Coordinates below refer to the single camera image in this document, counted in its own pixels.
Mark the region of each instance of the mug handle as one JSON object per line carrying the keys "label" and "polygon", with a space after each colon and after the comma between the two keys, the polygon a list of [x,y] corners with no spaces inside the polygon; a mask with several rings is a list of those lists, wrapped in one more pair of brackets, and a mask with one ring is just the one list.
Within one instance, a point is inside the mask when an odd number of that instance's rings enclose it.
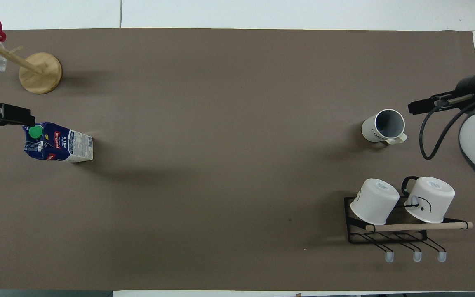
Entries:
{"label": "mug handle", "polygon": [[410,180],[417,180],[419,177],[416,177],[414,175],[410,175],[409,177],[405,178],[403,180],[403,184],[401,185],[401,191],[403,192],[403,195],[404,197],[408,197],[409,196],[409,193],[408,193],[408,190],[406,189],[407,185],[408,185],[408,182]]}
{"label": "mug handle", "polygon": [[408,137],[406,136],[406,134],[401,133],[401,135],[399,135],[398,137],[393,138],[393,139],[388,139],[388,140],[385,140],[385,141],[388,144],[394,145],[394,144],[397,144],[397,143],[403,143],[404,141],[406,141],[407,138]]}
{"label": "mug handle", "polygon": [[0,34],[0,42],[3,42],[3,41],[5,41],[5,40],[6,40],[6,34],[5,34],[5,32],[1,32],[1,34]]}

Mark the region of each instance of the white tile floor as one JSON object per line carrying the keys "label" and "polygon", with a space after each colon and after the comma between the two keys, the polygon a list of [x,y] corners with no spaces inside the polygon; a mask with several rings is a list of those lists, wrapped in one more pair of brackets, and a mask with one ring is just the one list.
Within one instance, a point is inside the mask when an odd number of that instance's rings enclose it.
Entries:
{"label": "white tile floor", "polygon": [[[0,0],[4,30],[59,28],[286,28],[474,31],[469,0]],[[298,292],[120,291],[115,297],[291,296]],[[302,292],[347,295],[349,292]]]}

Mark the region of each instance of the red mug handle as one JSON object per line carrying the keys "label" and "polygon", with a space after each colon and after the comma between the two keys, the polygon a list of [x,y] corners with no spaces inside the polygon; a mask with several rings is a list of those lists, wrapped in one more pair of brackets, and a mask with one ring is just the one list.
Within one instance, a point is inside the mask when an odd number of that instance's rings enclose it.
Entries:
{"label": "red mug handle", "polygon": [[5,34],[5,32],[1,32],[1,34],[0,34],[0,42],[3,42],[3,41],[5,41],[5,40],[6,40],[6,34]]}

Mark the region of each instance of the black cable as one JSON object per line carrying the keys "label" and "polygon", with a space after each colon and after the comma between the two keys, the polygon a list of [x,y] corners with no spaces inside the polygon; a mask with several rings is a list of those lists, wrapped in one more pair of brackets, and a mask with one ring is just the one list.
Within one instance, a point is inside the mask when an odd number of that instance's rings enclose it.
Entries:
{"label": "black cable", "polygon": [[452,127],[452,125],[458,120],[460,116],[463,115],[463,113],[466,113],[470,109],[475,108],[475,102],[467,105],[464,109],[462,109],[460,112],[458,112],[450,122],[448,122],[447,126],[443,129],[443,132],[441,132],[441,135],[439,136],[439,139],[437,140],[437,143],[435,143],[435,147],[432,151],[432,153],[427,156],[426,152],[424,152],[424,145],[423,145],[423,133],[424,133],[424,126],[426,126],[426,122],[428,121],[428,118],[432,116],[433,113],[438,111],[440,108],[438,106],[434,107],[430,112],[428,112],[428,115],[426,115],[426,118],[424,118],[423,124],[421,124],[421,130],[419,131],[419,147],[421,148],[421,154],[423,155],[423,158],[426,160],[431,160],[437,151],[439,150],[439,147],[441,146],[441,143],[443,142],[444,137],[447,135],[448,130]]}

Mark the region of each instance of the green cap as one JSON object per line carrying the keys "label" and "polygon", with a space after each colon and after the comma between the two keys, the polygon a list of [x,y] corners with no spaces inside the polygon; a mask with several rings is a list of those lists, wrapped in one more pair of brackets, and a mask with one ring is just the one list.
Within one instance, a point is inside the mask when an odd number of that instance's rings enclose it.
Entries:
{"label": "green cap", "polygon": [[43,135],[43,127],[36,125],[28,129],[28,135],[34,139],[38,139]]}

